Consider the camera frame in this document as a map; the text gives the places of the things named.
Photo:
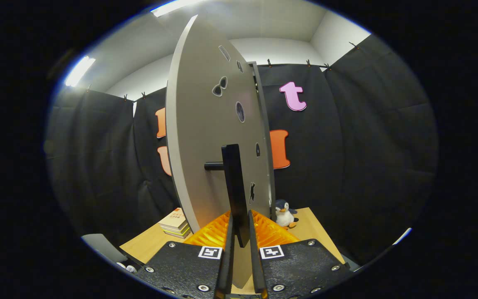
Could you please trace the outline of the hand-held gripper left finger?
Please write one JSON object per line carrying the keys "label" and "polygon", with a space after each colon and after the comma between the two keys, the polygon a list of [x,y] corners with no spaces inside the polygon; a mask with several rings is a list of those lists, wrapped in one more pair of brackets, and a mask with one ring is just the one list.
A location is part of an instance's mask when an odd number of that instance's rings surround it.
{"label": "hand-held gripper left finger", "polygon": [[228,211],[184,242],[166,242],[138,280],[174,299],[223,299],[231,291],[234,229]]}

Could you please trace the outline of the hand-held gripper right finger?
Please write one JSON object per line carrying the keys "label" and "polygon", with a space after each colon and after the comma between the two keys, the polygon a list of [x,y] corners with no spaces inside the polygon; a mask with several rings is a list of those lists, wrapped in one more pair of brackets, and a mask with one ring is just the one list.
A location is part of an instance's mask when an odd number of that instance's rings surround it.
{"label": "hand-held gripper right finger", "polygon": [[352,276],[320,240],[299,240],[288,230],[249,211],[252,277],[263,299],[312,299]]}

